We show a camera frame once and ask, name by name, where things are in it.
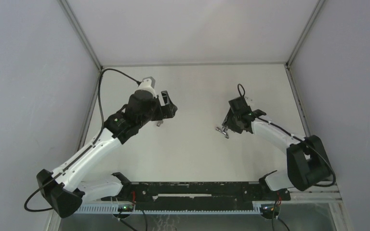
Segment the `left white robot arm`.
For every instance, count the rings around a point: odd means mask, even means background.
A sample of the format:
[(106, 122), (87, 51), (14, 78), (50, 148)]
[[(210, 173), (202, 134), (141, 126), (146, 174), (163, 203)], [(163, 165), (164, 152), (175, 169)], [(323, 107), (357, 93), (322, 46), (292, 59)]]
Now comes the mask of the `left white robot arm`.
[(74, 214), (83, 203), (103, 197), (115, 196), (121, 201), (127, 200), (132, 193), (131, 187), (118, 177), (110, 175), (98, 181), (84, 181), (84, 177), (148, 122), (173, 118), (177, 110), (167, 91), (154, 96), (149, 91), (136, 90), (127, 104), (103, 122), (99, 134), (91, 143), (61, 166), (52, 171), (43, 169), (37, 174), (42, 197), (61, 218)]

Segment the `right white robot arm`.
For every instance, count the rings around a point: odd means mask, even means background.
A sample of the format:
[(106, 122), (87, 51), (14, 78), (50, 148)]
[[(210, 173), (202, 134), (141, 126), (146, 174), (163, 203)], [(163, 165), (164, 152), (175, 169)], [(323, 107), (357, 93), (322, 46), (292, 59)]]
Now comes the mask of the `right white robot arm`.
[(260, 109), (252, 110), (244, 97), (229, 101), (229, 110), (222, 123), (228, 130), (241, 134), (248, 132), (277, 147), (286, 156), (287, 169), (272, 171), (259, 179), (259, 194), (272, 200), (281, 189), (305, 191), (312, 186), (330, 187), (336, 175), (328, 160), (322, 140), (316, 136), (299, 137), (266, 118)]

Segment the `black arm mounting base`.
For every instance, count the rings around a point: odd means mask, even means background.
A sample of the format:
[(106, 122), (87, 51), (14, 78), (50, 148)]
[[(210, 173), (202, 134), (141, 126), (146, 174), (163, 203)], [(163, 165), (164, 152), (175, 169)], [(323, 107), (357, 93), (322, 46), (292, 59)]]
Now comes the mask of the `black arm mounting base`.
[(258, 181), (132, 182), (119, 172), (113, 175), (122, 180), (122, 190), (101, 201), (133, 201), (146, 209), (247, 209), (254, 203), (291, 200), (289, 190), (267, 191)]

